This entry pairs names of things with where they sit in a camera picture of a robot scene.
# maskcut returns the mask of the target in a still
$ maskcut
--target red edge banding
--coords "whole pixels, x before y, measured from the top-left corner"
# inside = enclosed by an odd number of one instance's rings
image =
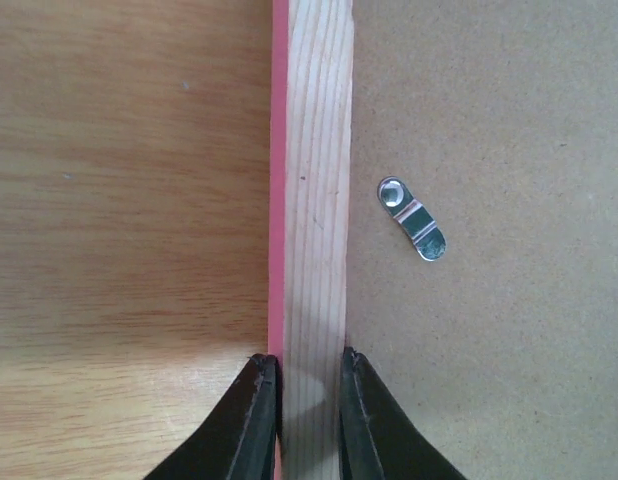
[[[285,181],[289,0],[273,0],[269,162],[268,351],[282,364],[285,316]]]

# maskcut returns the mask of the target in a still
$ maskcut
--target hardboard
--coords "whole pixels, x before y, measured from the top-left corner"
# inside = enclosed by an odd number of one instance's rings
[[[354,19],[349,343],[468,478],[618,479],[618,1]],[[379,204],[388,175],[439,261]]]

